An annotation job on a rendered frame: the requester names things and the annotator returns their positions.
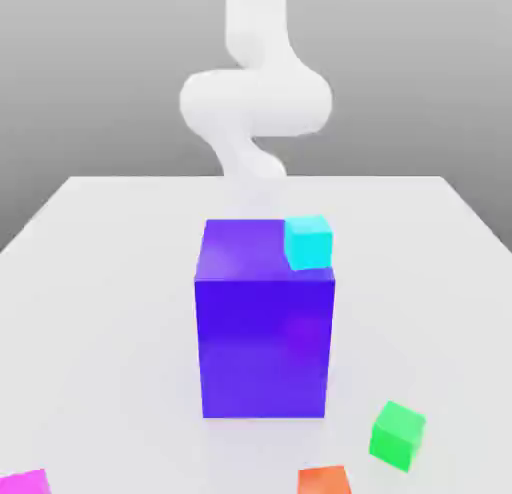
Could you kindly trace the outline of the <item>small cyan cube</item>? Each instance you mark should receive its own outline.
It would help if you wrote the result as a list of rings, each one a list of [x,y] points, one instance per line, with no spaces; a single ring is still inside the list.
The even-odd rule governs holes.
[[[284,220],[284,252],[294,271],[332,266],[333,231],[325,217],[310,215]]]

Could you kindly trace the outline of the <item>small green cube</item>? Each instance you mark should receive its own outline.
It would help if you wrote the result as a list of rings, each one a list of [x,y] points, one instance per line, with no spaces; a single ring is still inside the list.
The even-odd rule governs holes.
[[[424,415],[389,400],[373,424],[369,453],[408,472],[422,444],[425,425]]]

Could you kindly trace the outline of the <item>small orange cube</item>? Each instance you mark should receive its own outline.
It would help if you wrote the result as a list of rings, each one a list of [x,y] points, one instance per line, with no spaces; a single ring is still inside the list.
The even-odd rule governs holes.
[[[352,494],[342,465],[302,469],[298,472],[297,494]]]

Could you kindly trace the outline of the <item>small magenta cube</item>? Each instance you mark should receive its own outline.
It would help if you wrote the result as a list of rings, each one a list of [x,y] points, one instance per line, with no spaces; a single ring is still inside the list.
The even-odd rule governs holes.
[[[0,478],[0,494],[51,494],[44,469]]]

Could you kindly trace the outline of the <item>large purple box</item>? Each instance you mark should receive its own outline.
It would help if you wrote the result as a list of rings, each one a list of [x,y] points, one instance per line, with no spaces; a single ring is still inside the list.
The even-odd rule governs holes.
[[[294,271],[284,220],[209,219],[194,278],[206,418],[321,418],[332,266]]]

